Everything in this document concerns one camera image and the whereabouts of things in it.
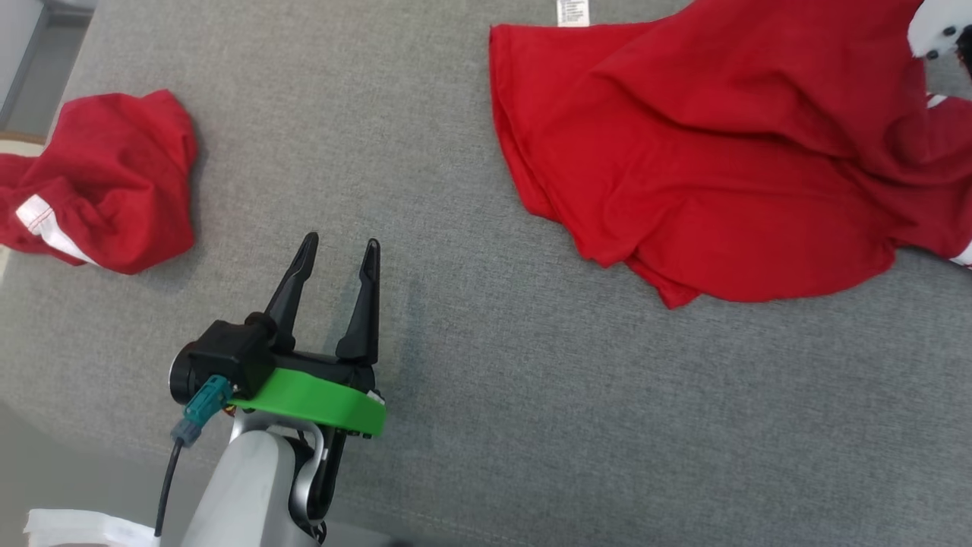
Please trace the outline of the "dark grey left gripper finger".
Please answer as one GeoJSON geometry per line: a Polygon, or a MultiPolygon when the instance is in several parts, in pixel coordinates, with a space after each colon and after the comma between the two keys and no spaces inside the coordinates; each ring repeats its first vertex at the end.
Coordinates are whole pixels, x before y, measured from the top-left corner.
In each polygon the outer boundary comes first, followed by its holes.
{"type": "Polygon", "coordinates": [[[368,240],[362,257],[360,291],[344,337],[337,343],[336,357],[342,362],[374,364],[379,354],[380,332],[380,243],[368,240]]]}
{"type": "Polygon", "coordinates": [[[305,283],[311,277],[318,250],[319,235],[309,232],[302,239],[288,270],[265,308],[267,322],[273,323],[272,353],[286,354],[295,349],[294,325],[305,283]]]}

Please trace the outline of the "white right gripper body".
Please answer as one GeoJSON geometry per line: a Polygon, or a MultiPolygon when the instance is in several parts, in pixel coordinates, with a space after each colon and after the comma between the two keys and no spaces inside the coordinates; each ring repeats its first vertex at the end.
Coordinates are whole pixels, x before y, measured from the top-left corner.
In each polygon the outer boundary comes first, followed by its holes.
{"type": "Polygon", "coordinates": [[[921,2],[908,27],[914,58],[930,53],[944,55],[957,49],[958,39],[971,24],[971,1],[928,0],[921,2]]]}

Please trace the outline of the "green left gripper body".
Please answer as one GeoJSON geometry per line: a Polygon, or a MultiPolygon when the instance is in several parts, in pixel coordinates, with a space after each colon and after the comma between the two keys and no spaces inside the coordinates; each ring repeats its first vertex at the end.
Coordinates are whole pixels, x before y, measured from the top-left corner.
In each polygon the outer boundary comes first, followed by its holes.
{"type": "Polygon", "coordinates": [[[274,370],[260,391],[249,399],[236,394],[230,405],[368,438],[384,432],[387,409],[374,365],[298,351],[273,358],[274,370]]]}

